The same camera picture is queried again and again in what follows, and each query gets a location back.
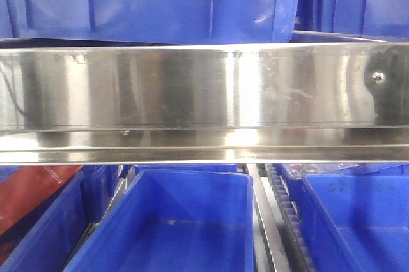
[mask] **stainless steel shelf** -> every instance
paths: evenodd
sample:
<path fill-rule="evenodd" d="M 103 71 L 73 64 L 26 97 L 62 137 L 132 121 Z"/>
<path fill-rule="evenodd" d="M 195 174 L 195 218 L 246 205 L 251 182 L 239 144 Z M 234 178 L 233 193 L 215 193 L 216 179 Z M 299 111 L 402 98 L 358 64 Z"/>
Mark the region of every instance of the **stainless steel shelf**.
<path fill-rule="evenodd" d="M 0 50 L 0 164 L 404 161 L 409 43 Z"/>

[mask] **metal bar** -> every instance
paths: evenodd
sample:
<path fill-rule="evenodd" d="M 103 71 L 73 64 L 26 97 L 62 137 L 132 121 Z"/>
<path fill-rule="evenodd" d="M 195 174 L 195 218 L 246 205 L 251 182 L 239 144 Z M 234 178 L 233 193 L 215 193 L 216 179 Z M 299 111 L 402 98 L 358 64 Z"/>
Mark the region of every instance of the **metal bar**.
<path fill-rule="evenodd" d="M 259 216 L 254 206 L 253 209 L 253 229 L 254 229 L 254 265 L 255 272 L 271 272 L 270 261 L 267 257 L 267 250 L 264 244 L 263 229 L 259 223 Z"/>
<path fill-rule="evenodd" d="M 2 49 L 0 164 L 405 161 L 408 72 L 409 43 Z"/>
<path fill-rule="evenodd" d="M 257 165 L 248 164 L 247 170 L 253 177 L 254 203 L 259 216 L 259 223 L 263 228 L 268 259 L 275 272 L 291 272 Z"/>
<path fill-rule="evenodd" d="M 359 34 L 326 33 L 318 31 L 294 31 L 292 42 L 407 42 L 407 38 L 362 36 Z"/>
<path fill-rule="evenodd" d="M 287 212 L 286 212 L 286 207 L 284 206 L 284 203 L 282 202 L 279 191 L 277 189 L 277 185 L 274 182 L 274 179 L 271 175 L 271 172 L 268 170 L 268 165 L 265 165 L 266 167 L 266 174 L 268 177 L 268 181 L 270 183 L 270 186 L 272 188 L 272 191 L 274 193 L 275 199 L 277 201 L 279 210 L 281 212 L 282 218 L 284 219 L 284 226 L 286 228 L 286 231 L 289 236 L 289 242 L 292 247 L 292 254 L 294 256 L 294 260 L 297 262 L 298 270 L 300 272 L 313 272 L 315 271 L 314 267 L 312 266 L 311 262 L 307 262 L 306 258 L 304 257 L 302 250 L 300 248 L 300 245 L 298 244 L 298 241 L 296 239 L 296 235 L 294 233 L 294 230 L 291 226 L 291 220 L 288 218 Z"/>
<path fill-rule="evenodd" d="M 279 208 L 279 203 L 275 198 L 274 192 L 271 188 L 270 182 L 265 174 L 265 169 L 263 169 L 263 165 L 258 165 L 260 171 L 260 178 L 263 182 L 264 190 L 266 192 L 268 203 L 270 204 L 271 210 L 274 215 L 275 223 L 277 224 L 277 229 L 279 231 L 282 245 L 286 251 L 286 255 L 289 262 L 289 267 L 291 268 L 292 272 L 304 272 L 302 265 L 300 265 L 299 260 L 297 259 L 298 254 L 295 252 L 294 248 L 292 247 L 292 237 L 288 234 L 286 230 L 286 224 L 284 223 L 284 219 L 282 218 L 281 211 Z"/>

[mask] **metal rack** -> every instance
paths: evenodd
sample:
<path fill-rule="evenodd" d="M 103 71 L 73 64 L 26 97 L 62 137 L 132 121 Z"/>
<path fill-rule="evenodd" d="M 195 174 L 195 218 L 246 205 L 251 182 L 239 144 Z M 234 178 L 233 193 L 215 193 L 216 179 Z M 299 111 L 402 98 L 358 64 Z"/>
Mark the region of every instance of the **metal rack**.
<path fill-rule="evenodd" d="M 255 163 L 409 154 L 409 43 L 311 37 L 332 42 L 2 49 L 0 164 L 251 163 L 258 271 L 303 271 Z"/>

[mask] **blue plastic bin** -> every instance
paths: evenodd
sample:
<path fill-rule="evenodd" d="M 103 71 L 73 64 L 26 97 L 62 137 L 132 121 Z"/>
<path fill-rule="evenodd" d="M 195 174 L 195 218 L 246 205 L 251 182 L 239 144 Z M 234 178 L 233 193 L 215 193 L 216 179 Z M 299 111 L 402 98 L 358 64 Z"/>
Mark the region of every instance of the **blue plastic bin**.
<path fill-rule="evenodd" d="M 300 229 L 318 272 L 409 271 L 409 176 L 303 181 Z"/>
<path fill-rule="evenodd" d="M 80 188 L 83 178 L 79 171 L 48 208 L 50 199 L 1 236 L 2 241 L 21 240 L 0 267 L 1 272 L 63 269 L 87 226 Z"/>
<path fill-rule="evenodd" d="M 237 172 L 237 164 L 235 163 L 158 163 L 135 165 L 135 172 L 149 169 L 166 169 L 166 170 L 190 170 L 190 171 L 206 171 L 206 172 Z"/>
<path fill-rule="evenodd" d="M 140 173 L 65 271 L 253 271 L 252 179 Z"/>
<path fill-rule="evenodd" d="M 409 37 L 409 0 L 299 0 L 297 28 Z"/>
<path fill-rule="evenodd" d="M 0 167 L 0 183 L 17 171 L 20 167 L 18 166 L 2 166 Z"/>
<path fill-rule="evenodd" d="M 120 165 L 120 177 L 125 178 L 133 165 Z"/>
<path fill-rule="evenodd" d="M 0 0 L 0 38 L 18 35 L 15 0 Z"/>
<path fill-rule="evenodd" d="M 297 0 L 17 0 L 21 37 L 171 44 L 287 42 Z"/>
<path fill-rule="evenodd" d="M 99 222 L 106 213 L 109 202 L 115 196 L 120 177 L 118 165 L 86 165 L 81 183 L 84 208 L 90 223 Z"/>
<path fill-rule="evenodd" d="M 301 205 L 302 199 L 302 180 L 300 176 L 295 176 L 288 170 L 284 164 L 274 164 L 276 171 L 282 177 L 287 190 L 289 199 L 295 202 L 297 207 Z M 409 174 L 408 163 L 367 163 L 362 165 L 353 165 L 350 168 L 338 170 L 338 174 L 353 174 L 353 175 L 407 175 Z"/>

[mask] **shiny metal surface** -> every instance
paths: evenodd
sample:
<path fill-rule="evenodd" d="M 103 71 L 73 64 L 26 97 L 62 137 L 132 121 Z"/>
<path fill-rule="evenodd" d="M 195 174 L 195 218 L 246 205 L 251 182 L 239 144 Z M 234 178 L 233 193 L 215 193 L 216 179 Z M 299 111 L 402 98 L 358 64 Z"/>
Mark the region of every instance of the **shiny metal surface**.
<path fill-rule="evenodd" d="M 321 31 L 294 31 L 292 42 L 407 42 L 407 38 L 366 36 L 361 34 L 326 33 Z"/>
<path fill-rule="evenodd" d="M 268 182 L 269 185 L 271 187 L 271 192 L 273 193 L 274 197 L 275 197 L 275 203 L 277 203 L 277 206 L 279 208 L 281 217 L 283 219 L 283 226 L 285 228 L 285 232 L 286 232 L 286 237 L 283 237 L 283 235 L 281 235 L 282 239 L 284 240 L 284 238 L 286 238 L 286 242 L 288 243 L 287 247 L 290 248 L 290 252 L 292 255 L 292 259 L 289 261 L 292 264 L 296 264 L 297 265 L 297 269 L 296 271 L 299 272 L 316 272 L 313 263 L 311 261 L 311 258 L 309 257 L 308 251 L 302 250 L 302 247 L 305 248 L 305 246 L 300 246 L 299 241 L 297 239 L 297 235 L 295 234 L 294 228 L 291 224 L 287 211 L 286 211 L 286 206 L 284 205 L 283 200 L 280 198 L 280 189 L 278 189 L 277 185 L 276 185 L 276 179 L 280 180 L 279 177 L 272 175 L 270 168 L 272 165 L 270 164 L 266 164 L 265 165 L 265 173 L 266 176 L 268 178 Z"/>
<path fill-rule="evenodd" d="M 409 43 L 3 49 L 0 163 L 403 161 L 408 63 Z"/>
<path fill-rule="evenodd" d="M 375 84 L 381 84 L 385 82 L 385 74 L 383 72 L 373 72 L 372 73 L 372 81 Z"/>
<path fill-rule="evenodd" d="M 248 164 L 247 170 L 253 177 L 254 205 L 258 215 L 258 222 L 263 229 L 263 239 L 270 269 L 275 272 L 291 272 L 257 165 L 254 163 Z"/>
<path fill-rule="evenodd" d="M 263 239 L 263 229 L 258 220 L 258 212 L 253 207 L 253 233 L 254 233 L 254 272 L 271 272 L 267 257 L 267 250 Z"/>

